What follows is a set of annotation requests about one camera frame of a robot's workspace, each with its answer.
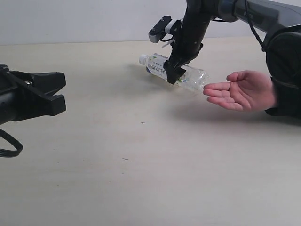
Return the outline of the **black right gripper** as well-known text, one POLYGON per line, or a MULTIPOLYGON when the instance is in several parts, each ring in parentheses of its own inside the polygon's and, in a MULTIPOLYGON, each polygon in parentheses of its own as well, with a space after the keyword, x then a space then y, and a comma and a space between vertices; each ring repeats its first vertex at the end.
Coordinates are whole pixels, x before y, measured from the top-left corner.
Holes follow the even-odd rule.
POLYGON ((202 40, 210 21, 217 17, 217 0, 188 0, 182 26, 177 32, 169 60, 164 62, 166 80, 175 84, 185 69, 169 65, 184 65, 195 59, 202 49, 202 40))

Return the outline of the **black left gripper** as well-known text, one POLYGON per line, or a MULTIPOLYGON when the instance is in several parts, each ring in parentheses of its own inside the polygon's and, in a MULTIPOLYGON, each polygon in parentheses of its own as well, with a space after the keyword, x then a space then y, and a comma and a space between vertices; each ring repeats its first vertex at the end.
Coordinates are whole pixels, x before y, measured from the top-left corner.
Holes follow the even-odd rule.
POLYGON ((0 65, 0 123, 56 116, 66 111, 64 95, 54 95, 66 86, 61 72, 25 73, 0 65), (24 90, 29 82, 36 90, 24 90))

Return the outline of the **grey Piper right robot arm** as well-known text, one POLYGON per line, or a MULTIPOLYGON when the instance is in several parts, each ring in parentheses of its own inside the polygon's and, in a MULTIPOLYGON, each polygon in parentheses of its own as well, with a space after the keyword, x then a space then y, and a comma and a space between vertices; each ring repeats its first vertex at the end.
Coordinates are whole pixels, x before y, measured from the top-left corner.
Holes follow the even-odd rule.
POLYGON ((246 22, 266 54, 270 75, 278 82, 301 86, 301 8, 269 0, 189 0, 177 29, 172 53, 164 64, 171 84, 179 68, 195 59, 210 21, 246 22))

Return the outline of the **person's open hand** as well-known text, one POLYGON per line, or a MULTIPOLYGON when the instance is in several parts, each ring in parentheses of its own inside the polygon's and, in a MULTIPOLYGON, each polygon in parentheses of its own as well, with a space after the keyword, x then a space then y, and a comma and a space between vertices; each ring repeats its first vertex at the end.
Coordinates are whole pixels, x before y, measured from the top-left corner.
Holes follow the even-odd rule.
POLYGON ((271 78, 258 71, 233 72, 225 82, 206 84, 203 94, 209 103, 239 112, 265 111, 277 105, 271 78))

